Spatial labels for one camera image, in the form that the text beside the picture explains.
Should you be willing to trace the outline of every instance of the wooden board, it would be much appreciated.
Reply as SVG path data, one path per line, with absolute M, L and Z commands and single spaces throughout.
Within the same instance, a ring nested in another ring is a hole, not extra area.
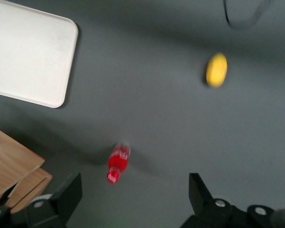
M 51 180 L 52 175 L 42 168 L 33 171 L 17 185 L 5 206 L 11 208 L 11 213 L 21 210 L 40 196 Z
M 43 162 L 43 158 L 0 131 L 0 195 Z

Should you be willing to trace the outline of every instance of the plastic bottle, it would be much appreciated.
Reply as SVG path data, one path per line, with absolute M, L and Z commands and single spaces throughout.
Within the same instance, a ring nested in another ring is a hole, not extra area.
M 109 183 L 117 183 L 120 174 L 127 168 L 130 149 L 130 144 L 127 142 L 119 143 L 114 147 L 113 153 L 108 161 L 109 172 L 107 180 Z

